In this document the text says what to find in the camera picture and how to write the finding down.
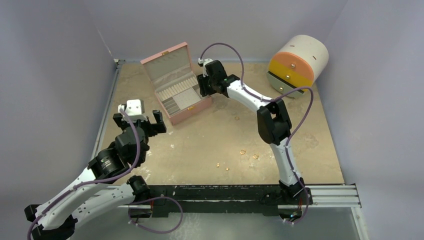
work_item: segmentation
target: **metal frame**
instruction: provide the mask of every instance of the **metal frame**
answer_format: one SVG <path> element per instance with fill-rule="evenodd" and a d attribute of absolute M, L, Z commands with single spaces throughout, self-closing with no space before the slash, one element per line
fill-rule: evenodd
<path fill-rule="evenodd" d="M 112 102 L 115 95 L 116 87 L 120 77 L 122 66 L 126 63 L 136 63 L 136 61 L 126 61 L 118 59 L 115 77 L 113 80 L 112 89 L 107 101 L 107 106 L 100 124 L 97 138 L 94 145 L 91 158 L 93 158 L 100 150 L 105 135 L 106 127 L 108 124 L 107 117 L 109 116 L 112 108 Z M 114 190 L 119 186 L 110 185 L 106 189 L 99 191 L 94 197 L 104 194 L 105 191 Z M 310 188 L 311 195 L 314 203 L 310 208 L 350 208 L 352 211 L 352 218 L 354 220 L 357 233 L 360 240 L 369 240 L 368 229 L 365 223 L 364 215 L 362 214 L 362 206 L 359 194 L 355 185 L 307 185 Z M 279 209 L 293 209 L 297 205 L 279 205 Z M 150 205 L 122 205 L 119 208 L 132 208 L 132 209 L 150 209 Z"/>

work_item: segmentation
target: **white wall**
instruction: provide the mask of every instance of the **white wall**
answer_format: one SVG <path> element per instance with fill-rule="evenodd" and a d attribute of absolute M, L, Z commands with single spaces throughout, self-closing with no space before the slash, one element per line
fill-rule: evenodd
<path fill-rule="evenodd" d="M 371 239 L 423 239 L 424 1 L 349 0 L 317 80 Z"/>
<path fill-rule="evenodd" d="M 215 42 L 269 61 L 293 36 L 325 41 L 347 0 L 86 0 L 114 58 L 140 60 L 181 42 L 191 57 Z M 238 60 L 215 47 L 208 56 Z"/>
<path fill-rule="evenodd" d="M 87 165 L 115 65 L 82 0 L 0 2 L 0 233 Z"/>

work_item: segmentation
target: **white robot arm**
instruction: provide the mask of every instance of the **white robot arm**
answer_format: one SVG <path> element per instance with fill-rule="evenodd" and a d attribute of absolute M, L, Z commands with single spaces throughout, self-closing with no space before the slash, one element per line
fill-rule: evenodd
<path fill-rule="evenodd" d="M 303 179 L 297 169 L 292 147 L 286 144 L 292 124 L 283 100 L 272 102 L 270 97 L 256 92 L 245 84 L 242 86 L 237 76 L 227 75 L 218 60 L 199 58 L 198 64 L 203 68 L 202 74 L 197 76 L 202 96 L 220 93 L 257 113 L 259 135 L 270 145 L 274 153 L 280 185 L 285 186 L 292 197 L 296 196 L 303 189 L 303 182 L 299 184 L 298 179 L 300 181 Z M 292 166 L 287 157 L 286 148 Z"/>
<path fill-rule="evenodd" d="M 162 114 L 154 110 L 156 123 L 150 123 L 143 115 L 143 101 L 138 99 L 119 105 L 118 111 L 126 115 L 126 118 L 121 113 L 113 116 L 122 134 L 100 151 L 59 194 L 44 204 L 32 204 L 25 208 L 26 218 L 32 222 L 27 239 L 31 239 L 32 235 L 34 240 L 66 240 L 84 223 L 118 206 L 134 202 L 148 189 L 141 176 L 133 176 L 121 186 L 106 190 L 110 184 L 146 160 L 149 137 L 166 132 Z"/>
<path fill-rule="evenodd" d="M 256 92 L 255 90 L 251 89 L 247 85 L 244 86 L 249 92 L 254 93 L 258 96 L 261 96 L 260 93 Z M 242 89 L 242 85 L 240 81 L 234 81 L 232 82 L 229 87 L 227 87 L 228 97 L 230 99 L 234 99 L 240 103 L 242 103 L 244 106 L 246 106 L 248 109 L 250 109 L 252 112 L 257 112 L 260 107 L 265 107 L 268 102 L 260 101 L 253 96 L 249 95 L 246 91 Z M 271 99 L 269 97 L 263 96 L 263 99 Z M 286 146 L 287 137 L 285 137 L 283 140 L 279 142 L 279 144 L 271 143 L 269 146 L 272 149 L 272 152 L 274 153 L 275 160 L 277 162 L 278 166 L 278 172 L 279 172 L 279 180 L 286 186 L 291 186 L 296 184 L 298 181 L 294 175 L 294 172 L 297 174 L 299 178 L 301 178 L 301 174 L 297 169 L 296 162 L 293 160 L 295 159 L 292 147 L 289 144 Z M 290 154 L 290 159 L 292 160 L 292 164 L 294 167 L 294 171 L 291 169 L 289 165 L 289 161 L 286 156 L 286 147 L 288 148 L 288 152 Z"/>

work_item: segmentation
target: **black bracket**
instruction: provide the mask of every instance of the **black bracket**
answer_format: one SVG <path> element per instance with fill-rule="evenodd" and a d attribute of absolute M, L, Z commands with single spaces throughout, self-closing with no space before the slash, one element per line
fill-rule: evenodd
<path fill-rule="evenodd" d="M 147 200 L 150 198 L 150 188 L 142 176 L 135 175 L 128 179 L 126 182 L 133 190 L 135 196 L 134 202 Z"/>
<path fill-rule="evenodd" d="M 25 208 L 26 219 L 33 222 L 36 219 L 37 207 L 39 204 L 31 204 Z M 34 240 L 67 240 L 75 231 L 75 223 L 78 220 L 70 215 L 63 224 L 52 230 L 43 230 L 43 225 L 36 226 L 32 232 L 32 239 Z"/>
<path fill-rule="evenodd" d="M 265 143 L 280 145 L 283 139 L 290 136 L 292 122 L 282 99 L 261 106 L 256 114 L 257 130 Z"/>
<path fill-rule="evenodd" d="M 299 180 L 303 185 L 305 185 L 304 179 L 302 177 Z M 309 187 L 305 187 L 305 192 L 300 182 L 298 181 L 293 185 L 286 186 L 281 181 L 278 181 L 279 187 L 281 188 L 281 196 L 285 196 L 285 198 L 292 199 L 298 203 L 302 203 L 303 205 L 306 205 L 307 203 L 309 205 L 313 204 L 314 201 L 312 199 L 311 189 Z M 279 216 L 282 219 L 286 219 L 290 222 L 293 222 L 302 216 L 302 208 L 299 206 L 296 210 L 280 209 Z"/>
<path fill-rule="evenodd" d="M 156 123 L 150 123 L 149 117 L 147 117 L 147 121 L 137 120 L 134 125 L 140 127 L 144 130 L 148 137 L 154 137 L 158 134 L 164 134 L 167 132 L 167 127 L 164 123 L 164 118 L 162 116 L 162 112 L 159 110 L 153 110 L 153 117 L 156 120 Z M 116 125 L 125 130 L 130 127 L 130 124 L 123 120 L 124 116 L 121 113 L 115 113 L 113 115 L 113 120 Z"/>
<path fill-rule="evenodd" d="M 197 75 L 200 95 L 206 97 L 219 93 L 228 98 L 227 88 L 232 82 L 240 80 L 240 78 L 234 74 L 228 76 L 223 64 L 218 60 L 207 63 L 205 68 L 208 76 Z"/>

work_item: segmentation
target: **table surface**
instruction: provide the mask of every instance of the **table surface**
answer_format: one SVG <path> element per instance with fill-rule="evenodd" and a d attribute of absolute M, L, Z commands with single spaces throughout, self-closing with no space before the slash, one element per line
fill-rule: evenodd
<path fill-rule="evenodd" d="M 244 82 L 259 93 L 275 98 L 279 93 L 267 81 L 267 66 L 266 63 L 245 64 Z M 201 73 L 200 67 L 193 67 L 195 74 Z M 239 63 L 224 63 L 224 67 L 227 74 L 241 75 Z M 344 183 L 315 85 L 313 89 L 315 97 L 312 108 L 291 141 L 296 164 L 307 184 Z M 277 184 L 277 163 L 270 146 L 258 134 L 256 113 L 223 95 L 215 94 L 212 97 L 211 107 L 175 126 L 164 114 L 167 133 L 151 137 L 145 163 L 115 184 L 124 183 L 132 175 L 143 176 L 149 185 Z M 144 100 L 145 113 L 152 120 L 152 110 L 163 111 L 139 63 L 122 66 L 102 148 L 106 148 L 122 133 L 112 115 L 119 104 L 130 99 Z M 292 129 L 303 117 L 309 101 L 309 94 L 297 99 L 284 99 Z"/>

